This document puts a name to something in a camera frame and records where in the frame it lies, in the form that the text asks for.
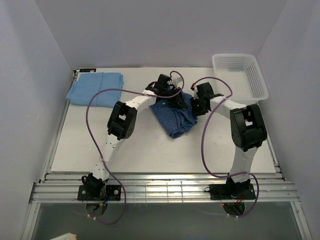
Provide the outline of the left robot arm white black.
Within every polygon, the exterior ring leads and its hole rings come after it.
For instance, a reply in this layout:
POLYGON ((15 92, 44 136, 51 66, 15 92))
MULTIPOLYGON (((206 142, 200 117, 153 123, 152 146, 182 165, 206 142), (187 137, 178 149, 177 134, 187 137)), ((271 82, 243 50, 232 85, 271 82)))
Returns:
POLYGON ((95 166, 90 173, 81 177, 83 187, 91 198, 100 200, 105 197, 106 184, 109 177, 113 177, 120 186, 123 186, 121 181, 109 170, 108 162, 115 158, 121 145, 133 134, 138 113, 154 105, 160 99, 173 103, 174 108, 187 109, 188 106, 183 101, 182 96, 184 86, 185 79, 182 74, 173 70, 169 73, 169 76, 160 74, 158 80, 148 84, 143 92, 120 88, 107 88, 93 95, 86 108, 85 123, 88 133, 98 151, 99 159, 95 162, 95 166), (101 149, 90 128, 89 110, 92 102, 98 95, 111 91, 135 94, 137 97, 126 102, 117 101, 113 105, 111 115, 106 125, 107 130, 104 149, 101 149))

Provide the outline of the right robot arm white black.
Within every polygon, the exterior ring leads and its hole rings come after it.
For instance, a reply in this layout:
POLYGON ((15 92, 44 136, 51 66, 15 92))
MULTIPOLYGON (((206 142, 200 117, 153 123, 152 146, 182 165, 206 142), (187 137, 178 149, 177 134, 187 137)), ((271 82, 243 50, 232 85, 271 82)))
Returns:
POLYGON ((218 113, 230 121, 230 134, 235 145, 232 167, 223 184, 211 184, 206 189, 211 200, 256 198, 250 180, 250 171, 255 154, 267 139, 267 130, 260 107, 245 105, 230 100, 221 93, 214 93, 210 83, 193 84, 191 98, 195 116, 218 113))

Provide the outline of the blue checked long sleeve shirt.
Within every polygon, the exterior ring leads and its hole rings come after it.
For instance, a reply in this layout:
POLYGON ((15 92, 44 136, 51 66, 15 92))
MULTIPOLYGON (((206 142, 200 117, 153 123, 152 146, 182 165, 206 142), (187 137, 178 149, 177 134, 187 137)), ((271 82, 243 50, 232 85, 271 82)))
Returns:
POLYGON ((169 105, 170 102, 165 99, 150 106, 156 119, 172 139, 181 137, 198 123, 197 117, 192 112, 192 96, 182 92, 182 98, 187 108, 171 107, 169 105))

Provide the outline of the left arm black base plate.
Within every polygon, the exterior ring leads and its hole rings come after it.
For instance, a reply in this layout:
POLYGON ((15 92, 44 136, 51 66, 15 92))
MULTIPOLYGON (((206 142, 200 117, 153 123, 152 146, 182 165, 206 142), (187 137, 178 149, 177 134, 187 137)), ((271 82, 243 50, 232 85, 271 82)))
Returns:
POLYGON ((78 201, 110 201, 121 200, 122 188, 120 185, 106 185, 99 193, 95 194, 89 192, 84 185, 81 185, 78 189, 77 200, 78 201))

